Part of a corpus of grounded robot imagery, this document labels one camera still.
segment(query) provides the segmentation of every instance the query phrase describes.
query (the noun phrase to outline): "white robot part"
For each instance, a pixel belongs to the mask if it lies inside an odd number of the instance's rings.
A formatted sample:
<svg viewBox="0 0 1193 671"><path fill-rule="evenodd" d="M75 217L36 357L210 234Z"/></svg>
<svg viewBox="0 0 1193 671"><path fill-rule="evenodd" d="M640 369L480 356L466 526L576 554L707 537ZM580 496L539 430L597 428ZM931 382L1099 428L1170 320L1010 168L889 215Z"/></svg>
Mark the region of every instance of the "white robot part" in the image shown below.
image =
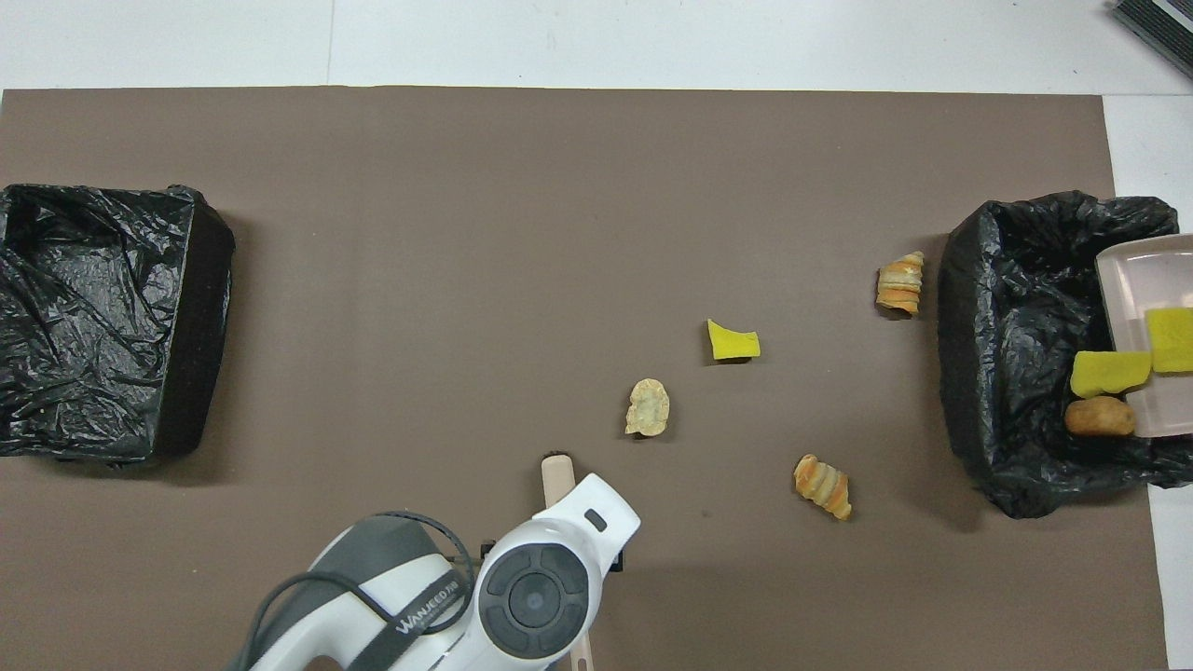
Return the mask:
<svg viewBox="0 0 1193 671"><path fill-rule="evenodd" d="M463 636L435 670L539 671L567 654L592 627L604 578L639 525L630 505L589 475L506 534L481 568Z"/></svg>
<svg viewBox="0 0 1193 671"><path fill-rule="evenodd" d="M639 524L612 487L589 475L506 534L486 558L466 610L426 634L459 614L463 602L453 599L464 580L413 522L364 519L311 570L357 575L375 603L304 585L229 669L301 671L328 655L350 671L544 670L592 626L604 578Z"/></svg>

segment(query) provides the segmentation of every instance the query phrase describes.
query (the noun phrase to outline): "potato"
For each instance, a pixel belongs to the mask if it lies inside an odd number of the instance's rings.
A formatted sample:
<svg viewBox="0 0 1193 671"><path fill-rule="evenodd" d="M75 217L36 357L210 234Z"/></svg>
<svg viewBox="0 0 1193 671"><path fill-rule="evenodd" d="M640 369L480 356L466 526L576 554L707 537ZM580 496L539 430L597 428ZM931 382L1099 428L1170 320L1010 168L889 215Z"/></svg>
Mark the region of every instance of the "potato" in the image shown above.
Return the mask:
<svg viewBox="0 0 1193 671"><path fill-rule="evenodd" d="M1074 436L1130 436L1135 411L1114 396L1074 401L1064 411L1064 427Z"/></svg>

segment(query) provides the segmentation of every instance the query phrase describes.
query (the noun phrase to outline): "wooden handle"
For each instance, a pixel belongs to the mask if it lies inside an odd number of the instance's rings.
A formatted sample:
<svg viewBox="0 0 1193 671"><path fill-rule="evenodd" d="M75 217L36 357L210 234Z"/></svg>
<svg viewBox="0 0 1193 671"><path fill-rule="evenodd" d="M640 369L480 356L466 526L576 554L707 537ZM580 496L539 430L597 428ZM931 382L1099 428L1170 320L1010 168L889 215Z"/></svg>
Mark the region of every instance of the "wooden handle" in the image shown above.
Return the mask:
<svg viewBox="0 0 1193 671"><path fill-rule="evenodd" d="M543 460L543 498L546 507L560 503L560 499L568 495L576 486L576 472L571 466L571 457L568 455L551 455ZM593 666L593 648L588 641L588 633L571 646L568 652L571 660L571 671L595 671Z"/></svg>

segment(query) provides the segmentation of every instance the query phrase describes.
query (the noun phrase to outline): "yellow sponge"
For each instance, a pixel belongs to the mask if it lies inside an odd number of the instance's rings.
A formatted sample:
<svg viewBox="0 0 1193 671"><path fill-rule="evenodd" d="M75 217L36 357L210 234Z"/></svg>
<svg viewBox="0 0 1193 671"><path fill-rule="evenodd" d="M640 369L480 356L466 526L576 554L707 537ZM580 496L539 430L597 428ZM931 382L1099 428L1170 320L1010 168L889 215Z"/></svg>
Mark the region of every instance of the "yellow sponge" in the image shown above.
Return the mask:
<svg viewBox="0 0 1193 671"><path fill-rule="evenodd" d="M1144 316L1156 373L1193 370L1193 308L1154 309Z"/></svg>
<svg viewBox="0 0 1193 671"><path fill-rule="evenodd" d="M1151 352L1077 352L1069 387L1082 399L1118 394L1151 375Z"/></svg>
<svg viewBox="0 0 1193 671"><path fill-rule="evenodd" d="M756 357L762 353L758 343L758 333L738 333L709 320L709 340L712 341L712 358L737 359Z"/></svg>

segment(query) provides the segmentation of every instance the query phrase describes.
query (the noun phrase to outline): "black plastic bag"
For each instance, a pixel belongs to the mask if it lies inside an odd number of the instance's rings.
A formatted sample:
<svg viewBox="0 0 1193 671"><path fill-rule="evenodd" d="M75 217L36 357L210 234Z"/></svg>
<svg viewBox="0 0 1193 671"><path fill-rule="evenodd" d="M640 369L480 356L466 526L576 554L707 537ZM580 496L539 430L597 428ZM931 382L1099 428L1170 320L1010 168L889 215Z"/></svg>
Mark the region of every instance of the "black plastic bag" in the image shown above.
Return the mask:
<svg viewBox="0 0 1193 671"><path fill-rule="evenodd" d="M1193 481L1193 436L1088 438L1064 411L1078 350L1113 350L1094 259L1176 233L1156 198L1077 191L989 202L948 235L939 282L940 396L969 475L1010 517L1090 492Z"/></svg>
<svg viewBox="0 0 1193 671"><path fill-rule="evenodd" d="M0 193L0 455L110 463L198 445L231 230L185 186Z"/></svg>

